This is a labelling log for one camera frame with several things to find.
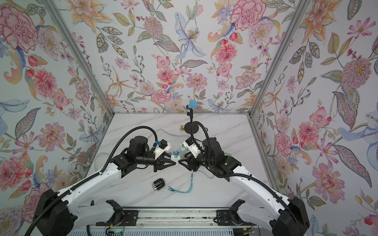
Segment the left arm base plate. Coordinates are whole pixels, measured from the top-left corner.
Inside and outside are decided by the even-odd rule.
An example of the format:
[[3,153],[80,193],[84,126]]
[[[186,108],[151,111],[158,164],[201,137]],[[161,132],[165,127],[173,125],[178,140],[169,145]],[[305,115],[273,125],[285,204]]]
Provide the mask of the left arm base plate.
[[98,222],[96,226],[136,226],[138,220],[138,210],[123,210],[122,213],[115,213],[109,221]]

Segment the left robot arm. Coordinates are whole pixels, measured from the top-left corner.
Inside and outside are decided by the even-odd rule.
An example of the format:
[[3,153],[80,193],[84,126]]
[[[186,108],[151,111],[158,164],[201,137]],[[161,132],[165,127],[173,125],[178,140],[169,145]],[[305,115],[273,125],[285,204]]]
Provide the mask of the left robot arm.
[[[146,129],[152,132],[154,143],[148,146],[148,139],[136,136],[130,140],[129,147],[116,155],[115,152],[133,132]],[[174,166],[176,163],[168,154],[171,144],[158,140],[157,133],[148,126],[138,126],[128,131],[114,146],[104,166],[82,181],[59,191],[44,192],[38,202],[33,221],[26,231],[30,236],[38,229],[44,236],[67,236],[71,231],[104,222],[117,224],[124,219],[123,208],[114,200],[82,207],[82,203],[94,194],[120,180],[138,165],[152,166],[154,172]]]

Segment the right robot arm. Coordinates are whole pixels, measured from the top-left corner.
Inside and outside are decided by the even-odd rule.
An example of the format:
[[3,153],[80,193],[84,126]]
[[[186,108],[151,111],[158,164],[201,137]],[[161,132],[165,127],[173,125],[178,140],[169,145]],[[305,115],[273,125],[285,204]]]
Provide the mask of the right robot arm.
[[275,191],[256,178],[240,161],[226,155],[216,138],[211,138],[198,121],[186,124],[190,137],[183,146],[190,152],[179,163],[196,172],[203,166],[219,179],[238,186],[256,202],[237,200],[228,210],[227,220],[235,226],[251,224],[271,230],[275,236],[303,236],[310,227],[304,203]]

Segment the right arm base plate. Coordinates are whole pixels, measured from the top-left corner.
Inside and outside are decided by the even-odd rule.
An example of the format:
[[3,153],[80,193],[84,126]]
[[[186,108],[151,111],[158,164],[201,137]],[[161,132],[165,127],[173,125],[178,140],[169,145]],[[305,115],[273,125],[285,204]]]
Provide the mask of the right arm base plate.
[[244,221],[232,210],[217,210],[213,221],[218,226],[241,226]]

